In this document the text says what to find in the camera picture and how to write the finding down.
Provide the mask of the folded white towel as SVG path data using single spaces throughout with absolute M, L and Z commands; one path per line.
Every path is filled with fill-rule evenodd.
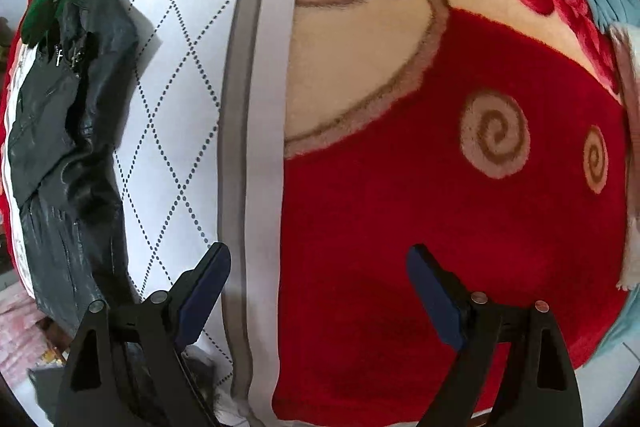
M 627 162 L 627 234 L 622 271 L 617 283 L 624 291 L 639 285 L 639 28 L 615 23 L 608 28 L 620 73 L 620 93 L 626 109 L 629 156 Z

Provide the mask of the red floral blanket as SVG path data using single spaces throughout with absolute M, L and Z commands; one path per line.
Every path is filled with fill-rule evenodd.
M 587 0 L 296 0 L 278 303 L 282 421 L 415 421 L 454 359 L 406 271 L 549 303 L 584 365 L 617 319 L 626 109 Z

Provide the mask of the white patterned square cloth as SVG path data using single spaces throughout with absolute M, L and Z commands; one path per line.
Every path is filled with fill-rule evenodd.
M 224 242 L 198 347 L 219 418 L 273 426 L 286 72 L 294 0 L 120 0 L 139 35 L 113 155 L 127 271 L 144 297 Z

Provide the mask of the black leather jacket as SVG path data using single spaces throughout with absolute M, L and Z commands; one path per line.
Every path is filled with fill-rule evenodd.
M 94 300 L 132 300 L 112 156 L 137 47 L 122 0 L 70 0 L 17 95 L 8 153 L 32 288 L 70 334 Z

